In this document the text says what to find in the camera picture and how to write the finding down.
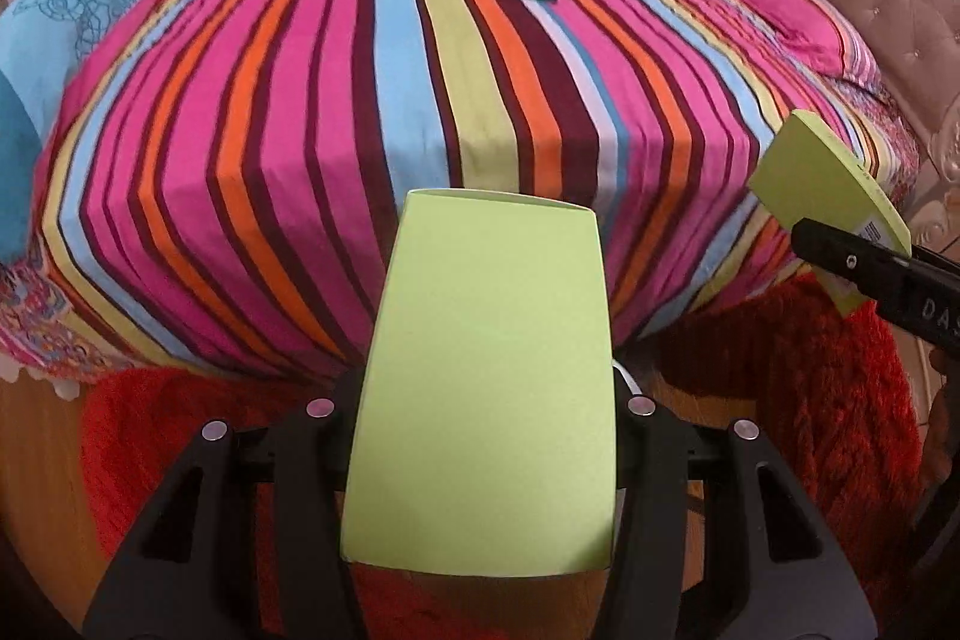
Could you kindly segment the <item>striped colourful bed sheet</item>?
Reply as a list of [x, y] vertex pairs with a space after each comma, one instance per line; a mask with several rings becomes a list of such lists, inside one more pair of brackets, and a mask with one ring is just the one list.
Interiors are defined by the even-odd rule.
[[793, 271], [748, 179], [818, 113], [896, 202], [882, 78], [828, 78], [739, 0], [139, 0], [68, 81], [11, 328], [55, 377], [329, 375], [370, 344], [409, 193], [594, 209], [617, 339]]

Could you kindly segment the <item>red shaggy rug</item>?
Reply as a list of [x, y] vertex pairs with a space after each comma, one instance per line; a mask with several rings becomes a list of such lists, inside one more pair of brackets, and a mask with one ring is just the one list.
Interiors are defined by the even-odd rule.
[[[652, 364], [679, 392], [745, 399], [848, 557], [875, 619], [900, 611], [901, 546], [921, 497], [921, 435], [889, 325], [841, 315], [812, 276], [654, 335]], [[93, 386], [80, 463], [101, 549], [116, 554], [202, 425], [277, 424], [317, 396], [297, 381], [132, 369]]]

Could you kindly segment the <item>blue patterned duvet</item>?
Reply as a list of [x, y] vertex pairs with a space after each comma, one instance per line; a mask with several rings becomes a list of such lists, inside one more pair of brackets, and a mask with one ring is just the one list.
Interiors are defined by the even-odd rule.
[[2, 11], [2, 262], [28, 247], [34, 166], [70, 78], [139, 0], [13, 0]]

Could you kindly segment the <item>large lime green box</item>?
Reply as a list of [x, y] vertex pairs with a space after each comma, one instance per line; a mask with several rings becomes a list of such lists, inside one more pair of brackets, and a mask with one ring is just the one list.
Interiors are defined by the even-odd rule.
[[[794, 110], [768, 146], [748, 186], [782, 229], [804, 218], [911, 255], [911, 236], [892, 200], [836, 133], [810, 110]], [[841, 315], [870, 301], [838, 276], [815, 268]]]

